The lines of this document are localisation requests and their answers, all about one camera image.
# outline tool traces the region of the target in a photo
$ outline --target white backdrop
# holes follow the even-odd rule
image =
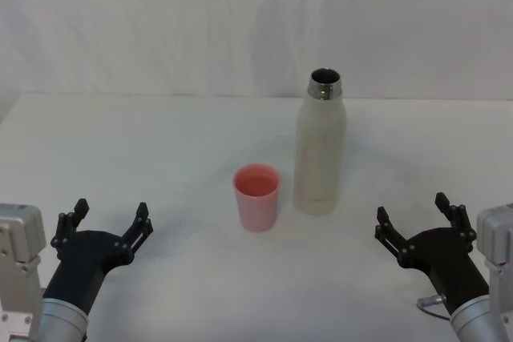
[[[0,0],[0,115],[20,90],[513,99],[513,0]]]

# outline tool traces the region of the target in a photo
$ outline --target robotic arm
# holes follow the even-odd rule
[[[76,231],[89,206],[80,199],[60,214],[51,245],[60,264],[42,293],[37,265],[45,247],[41,212],[34,206],[0,204],[0,341],[83,342],[105,276],[128,265],[153,232],[141,203],[130,228],[117,236]]]
[[[443,193],[437,194],[435,204],[450,227],[423,231],[406,240],[380,207],[375,238],[401,267],[415,268],[428,276],[438,295],[419,300],[418,307],[443,303],[459,340],[513,340],[513,205],[485,210],[478,217],[478,249],[491,271],[488,287],[468,255],[476,233],[465,206],[450,205]]]

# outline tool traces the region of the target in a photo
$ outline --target white table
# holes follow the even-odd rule
[[[31,203],[46,239],[87,197],[82,229],[122,234],[139,201],[155,232],[107,276],[91,342],[456,341],[415,308],[434,294],[374,239],[384,205],[406,236],[448,223],[437,191],[477,213],[513,201],[513,103],[346,100],[339,208],[292,207],[299,99],[25,95],[0,125],[0,201]],[[232,173],[265,162],[282,174],[276,226],[238,223]],[[485,273],[483,258],[473,259]],[[46,284],[58,264],[42,253]]]

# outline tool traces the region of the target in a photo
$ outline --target plastic cup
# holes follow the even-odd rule
[[[248,231],[270,229],[277,218],[281,179],[266,164],[249,164],[233,176],[240,224]]]

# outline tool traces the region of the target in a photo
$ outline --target cable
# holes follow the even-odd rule
[[[417,306],[417,308],[421,312],[425,312],[428,316],[433,316],[435,318],[438,318],[439,320],[450,320],[448,316],[441,316],[440,314],[436,314],[434,312],[430,312],[429,310],[426,310],[425,308],[421,308],[420,306]]]
[[[443,294],[439,296],[428,296],[427,298],[421,298],[417,300],[417,308],[421,311],[426,313],[428,316],[433,316],[435,318],[438,318],[440,320],[450,320],[450,318],[446,316],[442,316],[440,314],[437,314],[435,312],[430,312],[426,310],[429,306],[434,306],[436,304],[443,304],[446,301],[446,296]]]

